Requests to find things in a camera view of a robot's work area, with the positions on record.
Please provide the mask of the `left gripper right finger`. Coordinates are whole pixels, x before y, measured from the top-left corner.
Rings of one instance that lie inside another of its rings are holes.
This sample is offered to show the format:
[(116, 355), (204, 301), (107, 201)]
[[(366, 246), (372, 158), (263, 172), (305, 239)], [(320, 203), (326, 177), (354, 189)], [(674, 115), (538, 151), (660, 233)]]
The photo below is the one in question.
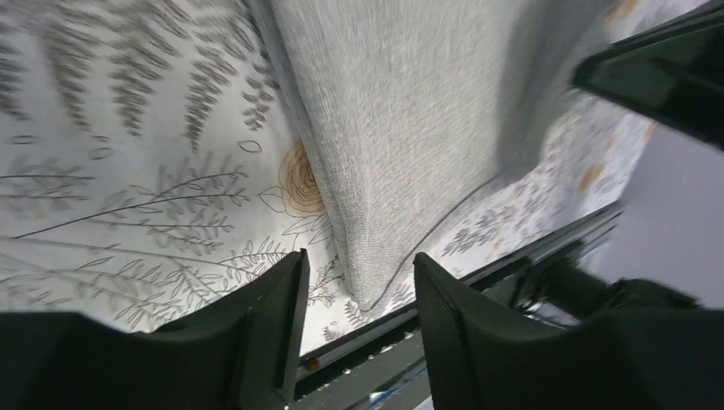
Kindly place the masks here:
[(570, 327), (519, 321), (461, 299), (464, 372), (429, 375), (437, 409), (720, 409), (723, 331), (632, 325), (613, 316)]

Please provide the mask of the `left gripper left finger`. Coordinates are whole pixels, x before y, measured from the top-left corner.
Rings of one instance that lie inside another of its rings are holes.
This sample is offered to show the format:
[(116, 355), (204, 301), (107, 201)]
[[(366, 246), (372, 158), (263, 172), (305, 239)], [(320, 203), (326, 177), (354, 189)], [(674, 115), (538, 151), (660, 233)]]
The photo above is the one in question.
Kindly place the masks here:
[(150, 333), (80, 313), (1, 317), (4, 409), (282, 409), (293, 400), (307, 252)]

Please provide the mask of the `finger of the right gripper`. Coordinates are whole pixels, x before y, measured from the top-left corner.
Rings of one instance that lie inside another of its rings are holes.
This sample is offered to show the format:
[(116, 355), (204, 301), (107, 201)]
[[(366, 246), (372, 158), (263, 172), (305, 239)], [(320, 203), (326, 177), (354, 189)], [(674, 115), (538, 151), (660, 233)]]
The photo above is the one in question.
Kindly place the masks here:
[(722, 3), (705, 3), (587, 57), (572, 84), (722, 149)]

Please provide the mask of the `grey cloth napkin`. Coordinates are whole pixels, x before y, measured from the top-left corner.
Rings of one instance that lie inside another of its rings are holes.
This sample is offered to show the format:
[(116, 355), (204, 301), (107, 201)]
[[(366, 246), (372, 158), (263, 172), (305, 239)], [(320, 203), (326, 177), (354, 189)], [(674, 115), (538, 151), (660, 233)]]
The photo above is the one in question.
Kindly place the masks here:
[(444, 225), (540, 160), (612, 1), (249, 4), (364, 313)]

